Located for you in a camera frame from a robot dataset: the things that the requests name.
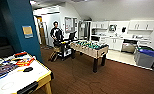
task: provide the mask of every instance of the cabinet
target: cabinet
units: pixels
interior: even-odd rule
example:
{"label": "cabinet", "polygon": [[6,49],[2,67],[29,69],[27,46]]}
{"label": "cabinet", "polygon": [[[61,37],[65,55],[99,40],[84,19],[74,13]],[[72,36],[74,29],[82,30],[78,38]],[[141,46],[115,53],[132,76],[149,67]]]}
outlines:
{"label": "cabinet", "polygon": [[130,21],[129,30],[153,30],[154,21]]}
{"label": "cabinet", "polygon": [[99,42],[107,43],[106,37],[100,37]]}
{"label": "cabinet", "polygon": [[107,38],[106,40],[107,44],[109,45],[109,49],[121,51],[122,49],[122,44],[123,44],[123,39],[112,39],[112,38]]}
{"label": "cabinet", "polygon": [[97,27],[97,23],[96,23],[96,22],[92,22],[91,24],[92,24],[92,25],[91,25],[92,28],[96,28],[96,27]]}
{"label": "cabinet", "polygon": [[92,22],[92,28],[98,29],[107,29],[108,28],[108,21],[106,22]]}

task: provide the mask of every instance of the kitchen counter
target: kitchen counter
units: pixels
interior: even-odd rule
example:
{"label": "kitchen counter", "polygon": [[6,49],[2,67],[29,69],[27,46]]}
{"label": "kitchen counter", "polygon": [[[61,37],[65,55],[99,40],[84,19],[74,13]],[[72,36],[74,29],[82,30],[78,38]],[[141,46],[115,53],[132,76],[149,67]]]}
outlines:
{"label": "kitchen counter", "polygon": [[150,40],[144,40],[144,39],[137,39],[137,38],[124,38],[124,37],[110,37],[110,36],[103,36],[103,35],[91,35],[95,37],[100,37],[102,38],[112,38],[112,39],[127,39],[127,40],[136,40],[136,41],[141,41],[141,42],[151,42]]}

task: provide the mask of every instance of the tiled floor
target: tiled floor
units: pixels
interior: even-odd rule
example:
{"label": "tiled floor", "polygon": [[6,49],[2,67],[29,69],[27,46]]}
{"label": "tiled floor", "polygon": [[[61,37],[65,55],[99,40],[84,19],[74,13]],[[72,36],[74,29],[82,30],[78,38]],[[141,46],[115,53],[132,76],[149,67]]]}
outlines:
{"label": "tiled floor", "polygon": [[107,53],[107,59],[136,66],[136,62],[134,61],[134,54],[131,53],[109,50]]}

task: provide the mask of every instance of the fluorescent light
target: fluorescent light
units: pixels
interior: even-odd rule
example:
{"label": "fluorescent light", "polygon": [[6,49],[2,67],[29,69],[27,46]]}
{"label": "fluorescent light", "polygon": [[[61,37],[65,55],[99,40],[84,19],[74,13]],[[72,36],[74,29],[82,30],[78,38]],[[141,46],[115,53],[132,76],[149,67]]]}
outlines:
{"label": "fluorescent light", "polygon": [[31,4],[31,5],[33,5],[33,4],[35,4],[35,3],[36,3],[35,1],[30,1],[30,4]]}

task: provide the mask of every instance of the sign on wall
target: sign on wall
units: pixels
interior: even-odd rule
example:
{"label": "sign on wall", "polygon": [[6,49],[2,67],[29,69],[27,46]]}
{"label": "sign on wall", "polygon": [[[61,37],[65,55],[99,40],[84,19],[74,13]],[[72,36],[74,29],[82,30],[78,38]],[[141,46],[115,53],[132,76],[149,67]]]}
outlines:
{"label": "sign on wall", "polygon": [[77,31],[77,18],[65,17],[65,33]]}
{"label": "sign on wall", "polygon": [[33,37],[33,32],[31,26],[22,26],[23,33],[25,35],[25,38],[31,38]]}

